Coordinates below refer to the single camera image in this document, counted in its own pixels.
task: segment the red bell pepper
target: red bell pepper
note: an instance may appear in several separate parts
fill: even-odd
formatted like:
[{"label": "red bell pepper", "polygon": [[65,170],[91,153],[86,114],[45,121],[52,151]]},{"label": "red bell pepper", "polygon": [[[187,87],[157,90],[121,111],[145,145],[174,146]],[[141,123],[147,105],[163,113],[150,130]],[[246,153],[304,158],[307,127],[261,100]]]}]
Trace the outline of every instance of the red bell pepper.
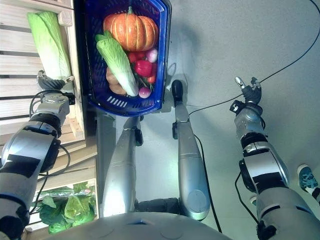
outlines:
[{"label": "red bell pepper", "polygon": [[152,63],[152,76],[148,77],[146,80],[150,84],[154,84],[156,82],[156,76],[157,76],[157,63]]},{"label": "red bell pepper", "polygon": [[134,70],[140,76],[148,78],[152,76],[152,65],[147,60],[138,60],[135,62]]},{"label": "red bell pepper", "polygon": [[145,51],[131,51],[128,53],[128,59],[131,64],[135,63],[137,60],[145,59]]}]

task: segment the gray floor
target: gray floor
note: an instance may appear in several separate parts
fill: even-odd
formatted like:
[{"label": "gray floor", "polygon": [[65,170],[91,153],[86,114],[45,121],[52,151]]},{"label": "gray floor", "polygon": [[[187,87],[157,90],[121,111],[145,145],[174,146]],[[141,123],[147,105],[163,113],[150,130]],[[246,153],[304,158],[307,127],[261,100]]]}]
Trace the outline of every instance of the gray floor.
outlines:
[{"label": "gray floor", "polygon": [[[168,86],[187,83],[189,111],[234,97],[235,76],[263,79],[299,57],[320,25],[308,0],[171,0]],[[297,187],[296,169],[307,163],[320,179],[320,41],[299,62],[262,84],[263,117],[269,141],[289,169],[291,187],[315,215],[320,207]],[[136,149],[139,201],[178,197],[178,142],[172,139],[174,112],[169,90],[163,112],[145,116],[144,144]],[[238,201],[234,181],[242,149],[230,103],[191,116],[200,137],[217,215],[223,232],[236,240],[256,240],[256,225]],[[117,135],[125,119],[116,118]],[[247,191],[239,182],[244,201]],[[212,213],[203,221],[216,229]]]}]

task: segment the sneaker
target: sneaker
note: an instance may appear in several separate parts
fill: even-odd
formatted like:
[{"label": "sneaker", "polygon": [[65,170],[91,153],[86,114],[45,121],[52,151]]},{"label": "sneaker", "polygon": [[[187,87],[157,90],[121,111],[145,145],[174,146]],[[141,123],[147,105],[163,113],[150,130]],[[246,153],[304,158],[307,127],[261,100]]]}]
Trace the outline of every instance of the sneaker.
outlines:
[{"label": "sneaker", "polygon": [[298,167],[298,180],[299,186],[303,191],[314,190],[318,186],[318,182],[315,176],[312,174],[312,170],[306,164],[302,164]]}]

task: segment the blue basket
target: blue basket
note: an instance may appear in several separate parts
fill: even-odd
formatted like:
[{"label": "blue basket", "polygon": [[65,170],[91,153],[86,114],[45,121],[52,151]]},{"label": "blue basket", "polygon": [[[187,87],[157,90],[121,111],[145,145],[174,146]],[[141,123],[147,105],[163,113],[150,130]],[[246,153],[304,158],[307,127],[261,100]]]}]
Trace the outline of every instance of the blue basket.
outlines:
[{"label": "blue basket", "polygon": [[[133,13],[136,15],[153,19],[159,29],[155,88],[146,99],[139,96],[120,96],[110,91],[106,80],[107,65],[96,48],[95,36],[103,33],[105,17],[115,13],[126,13],[129,6],[132,6]],[[170,22],[169,0],[86,0],[83,30],[89,68],[87,81],[90,81],[88,101],[108,113],[126,117],[145,115],[160,109],[167,76]]]}]

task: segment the wire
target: wire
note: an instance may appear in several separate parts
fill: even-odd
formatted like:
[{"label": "wire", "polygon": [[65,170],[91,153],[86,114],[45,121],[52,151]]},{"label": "wire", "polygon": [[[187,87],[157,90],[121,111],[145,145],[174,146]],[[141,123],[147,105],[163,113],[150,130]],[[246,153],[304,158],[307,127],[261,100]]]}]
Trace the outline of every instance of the wire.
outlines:
[{"label": "wire", "polygon": [[66,166],[65,166],[63,169],[61,169],[61,170],[59,170],[59,171],[56,171],[55,173],[51,173],[51,174],[49,174],[49,175],[47,175],[47,174],[39,174],[39,176],[42,176],[42,177],[46,177],[46,176],[47,176],[47,177],[58,176],[58,175],[64,173],[65,170],[67,170],[67,169],[69,168],[69,165],[70,165],[70,162],[71,162],[70,153],[68,152],[68,150],[67,150],[64,146],[60,145],[60,148],[62,148],[62,149],[65,151],[65,153],[66,153],[66,155],[67,155],[67,157],[68,157],[68,162],[66,163]]},{"label": "wire", "polygon": [[220,227],[220,223],[218,220],[218,216],[215,210],[215,206],[214,206],[214,202],[212,200],[212,196],[211,196],[211,191],[210,191],[210,186],[209,186],[209,180],[208,180],[208,174],[207,174],[207,168],[206,168],[206,161],[205,161],[205,153],[204,153],[204,148],[202,146],[202,143],[200,141],[200,138],[197,137],[197,135],[194,134],[194,136],[196,137],[196,139],[198,139],[199,143],[200,143],[200,147],[201,147],[201,153],[202,153],[202,160],[203,160],[203,167],[204,167],[204,174],[205,174],[205,180],[206,180],[206,186],[208,189],[208,194],[209,194],[209,200],[210,200],[210,204],[211,204],[211,208],[212,208],[212,212],[213,212],[213,216],[214,216],[214,220],[215,220],[215,224],[216,227],[218,228],[218,231],[220,233],[222,233],[221,227]]},{"label": "wire", "polygon": [[29,212],[29,214],[31,215],[37,208],[37,205],[38,205],[38,200],[39,200],[39,197],[40,197],[40,194],[42,192],[42,190],[44,189],[45,185],[46,185],[46,182],[48,180],[48,176],[49,176],[49,172],[46,172],[46,175],[45,175],[45,178],[44,178],[44,181],[43,181],[43,184],[38,192],[38,195],[36,196],[35,198],[35,204],[34,204],[34,207],[32,208],[32,210]]},{"label": "wire", "polygon": [[237,182],[238,182],[238,179],[240,178],[240,175],[241,175],[241,172],[239,172],[239,175],[238,175],[238,177],[236,178],[236,180],[234,182],[235,190],[236,190],[236,193],[238,194],[239,201],[242,204],[242,206],[247,210],[247,212],[251,215],[251,217],[256,222],[256,224],[259,224],[259,221],[255,217],[255,215],[250,211],[250,209],[246,206],[246,204],[241,199],[240,192],[239,192],[239,189],[238,189],[238,186],[237,186]]},{"label": "wire", "polygon": [[43,94],[43,93],[60,93],[60,94],[62,94],[62,91],[60,91],[60,90],[54,90],[54,89],[52,89],[52,90],[44,90],[44,91],[40,91],[40,92],[38,92],[36,95],[34,95],[33,98],[32,98],[32,100],[31,100],[31,102],[30,102],[30,106],[29,106],[29,118],[31,118],[31,116],[32,116],[31,112],[32,112],[34,100],[36,99],[36,97],[37,97],[38,95]]},{"label": "wire", "polygon": [[[317,6],[317,4],[316,4],[313,0],[309,0],[309,1],[316,7],[316,9],[317,9],[317,11],[318,11],[318,14],[319,14],[319,17],[320,17],[320,9],[319,9],[319,7]],[[319,26],[319,30],[318,30],[318,32],[317,32],[317,35],[316,35],[313,43],[308,47],[308,49],[307,49],[300,57],[298,57],[296,60],[294,60],[293,62],[289,63],[288,65],[284,66],[284,67],[281,68],[280,70],[278,70],[278,71],[270,74],[269,76],[265,77],[264,79],[262,79],[262,80],[260,81],[260,83],[262,83],[262,82],[266,81],[267,79],[271,78],[272,76],[280,73],[282,70],[285,70],[286,68],[290,67],[291,65],[293,65],[293,64],[295,64],[297,61],[299,61],[301,58],[303,58],[303,57],[307,54],[307,52],[309,52],[310,49],[315,45],[315,43],[317,42],[317,40],[318,40],[318,38],[319,38],[319,35],[320,35],[320,26]],[[191,114],[195,113],[195,112],[198,112],[198,111],[201,111],[201,110],[204,110],[204,109],[208,109],[208,108],[212,108],[212,107],[215,107],[215,106],[218,106],[218,105],[221,105],[221,104],[228,103],[228,102],[230,102],[230,101],[232,101],[232,100],[240,97],[241,95],[242,95],[242,94],[240,94],[240,95],[238,95],[238,96],[235,96],[235,97],[233,97],[233,98],[231,98],[231,99],[229,99],[229,100],[225,100],[225,101],[219,102],[219,103],[217,103],[217,104],[213,104],[213,105],[210,105],[210,106],[206,106],[206,107],[203,107],[203,108],[194,110],[194,111],[192,111],[192,112],[189,114],[189,116],[190,116]]]},{"label": "wire", "polygon": [[[319,7],[317,6],[317,4],[316,4],[313,0],[309,0],[309,1],[315,6],[315,8],[317,9],[318,14],[319,14],[319,16],[320,16],[320,9],[319,9]],[[299,61],[299,60],[300,60],[304,55],[306,55],[307,52],[309,52],[309,50],[315,45],[316,41],[318,40],[319,34],[320,34],[320,26],[319,26],[318,34],[316,35],[313,43],[310,45],[310,47],[309,47],[300,57],[298,57],[298,58],[297,58],[296,60],[294,60],[293,62],[289,63],[287,66],[281,68],[280,70],[278,70],[278,71],[270,74],[269,76],[267,76],[266,78],[264,78],[263,80],[261,80],[260,83],[264,82],[265,80],[267,80],[268,78],[272,77],[273,75],[276,75],[277,73],[280,73],[282,70],[290,67],[292,64],[294,64],[294,63],[296,63],[297,61]]]},{"label": "wire", "polygon": [[39,192],[38,192],[38,194],[37,194],[37,196],[36,196],[36,198],[35,198],[34,207],[33,207],[32,210],[29,212],[29,215],[35,213],[34,211],[35,211],[35,209],[37,208],[40,194],[41,194],[42,190],[44,189],[44,187],[45,187],[45,185],[46,185],[46,182],[47,182],[47,180],[48,180],[48,177],[58,176],[58,175],[62,174],[66,169],[69,168],[69,165],[70,165],[70,162],[71,162],[70,153],[68,152],[68,150],[67,150],[64,146],[60,145],[60,148],[62,148],[62,149],[65,151],[65,153],[66,153],[66,155],[67,155],[67,157],[68,157],[68,162],[67,162],[67,164],[66,164],[66,166],[65,166],[64,169],[61,169],[61,170],[59,170],[59,171],[56,171],[55,173],[49,174],[49,172],[46,172],[46,174],[39,174],[39,176],[44,176],[44,182],[43,182],[43,184],[42,184],[42,186],[41,186],[41,188],[40,188],[40,190],[39,190]]},{"label": "wire", "polygon": [[38,101],[35,101],[33,104],[32,104],[32,107],[31,107],[31,113],[34,114],[35,111],[34,111],[34,106],[37,104],[37,103],[40,103],[41,100],[38,100]]},{"label": "wire", "polygon": [[201,111],[201,110],[204,110],[204,109],[208,109],[208,108],[212,108],[212,107],[215,107],[215,106],[218,106],[218,105],[221,105],[221,104],[225,104],[225,103],[230,102],[230,101],[232,101],[232,100],[235,100],[236,98],[240,97],[241,95],[243,95],[243,94],[240,94],[240,95],[235,96],[235,97],[233,97],[233,98],[231,98],[231,99],[229,99],[229,100],[222,101],[222,102],[219,102],[219,103],[214,104],[214,105],[210,105],[210,106],[206,106],[206,107],[203,107],[203,108],[194,110],[194,111],[192,111],[192,112],[189,113],[189,116],[190,116],[191,114],[195,113],[195,112],[198,112],[198,111]]}]

